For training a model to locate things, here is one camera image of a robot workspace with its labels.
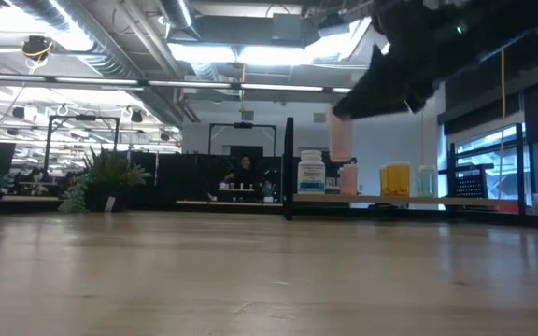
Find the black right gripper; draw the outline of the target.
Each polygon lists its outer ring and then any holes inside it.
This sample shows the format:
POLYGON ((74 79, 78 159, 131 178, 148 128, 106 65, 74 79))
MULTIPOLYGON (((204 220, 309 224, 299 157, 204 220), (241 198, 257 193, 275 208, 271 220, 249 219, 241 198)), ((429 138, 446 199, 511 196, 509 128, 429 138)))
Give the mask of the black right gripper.
POLYGON ((377 45, 369 68, 333 107, 339 119, 417 113, 438 82, 475 67, 498 48, 493 27, 498 6, 467 1, 430 8, 422 1, 377 1, 375 29, 389 51, 377 45))

